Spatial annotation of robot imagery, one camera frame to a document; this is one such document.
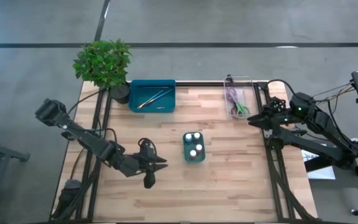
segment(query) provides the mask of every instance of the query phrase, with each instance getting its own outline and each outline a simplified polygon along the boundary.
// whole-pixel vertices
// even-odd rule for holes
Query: black plant pot
[[[120,104],[126,104],[129,102],[130,93],[131,88],[129,87],[128,83],[114,86],[109,90],[111,98],[115,99]]]

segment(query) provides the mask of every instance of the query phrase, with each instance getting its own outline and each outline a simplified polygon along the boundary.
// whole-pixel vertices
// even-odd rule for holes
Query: paintbrush
[[[170,88],[170,86],[142,86],[141,88]]]
[[[173,90],[173,89],[170,89],[170,90],[166,91],[165,93],[162,93],[161,95],[157,96],[156,98],[154,98],[154,99],[152,99],[152,100],[146,102],[143,106],[153,103],[155,100],[159,99],[161,96],[163,96],[163,95],[169,93],[169,92],[172,91],[172,90]]]
[[[150,100],[152,100],[154,97],[156,97],[156,96],[157,96],[158,94],[160,94],[162,91],[164,91],[164,90],[159,91],[156,95],[150,97],[150,99],[148,99],[146,102],[142,103],[142,104],[141,104],[140,106],[138,106],[137,108],[138,108],[138,109],[141,109],[144,105],[146,105],[147,102],[149,102]]]

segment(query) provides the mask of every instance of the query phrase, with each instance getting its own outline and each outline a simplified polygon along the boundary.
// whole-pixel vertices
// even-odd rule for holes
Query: small bottle
[[[195,140],[198,140],[200,138],[200,133],[194,133],[194,139]]]
[[[197,152],[195,150],[190,151],[190,159],[194,159],[197,156]]]
[[[201,154],[202,151],[203,151],[203,146],[200,145],[200,144],[196,145],[196,152],[197,152],[197,154]]]
[[[186,134],[186,136],[185,136],[186,142],[191,142],[191,139],[192,139],[191,134],[190,133]]]

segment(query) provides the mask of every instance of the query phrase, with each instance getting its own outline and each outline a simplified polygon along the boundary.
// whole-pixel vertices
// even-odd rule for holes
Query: green plant
[[[84,81],[91,81],[96,86],[111,88],[125,84],[125,68],[129,60],[129,45],[117,41],[95,41],[85,45],[74,60],[75,76]]]

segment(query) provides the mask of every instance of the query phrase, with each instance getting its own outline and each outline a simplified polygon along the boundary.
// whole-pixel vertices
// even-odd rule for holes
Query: white paper
[[[306,150],[301,150],[303,162],[306,162],[308,160],[311,160],[315,157],[318,157],[318,155],[308,152]],[[309,179],[325,179],[325,180],[335,180],[335,173],[332,166],[325,167],[319,170],[315,170],[312,172],[308,172],[308,178]]]

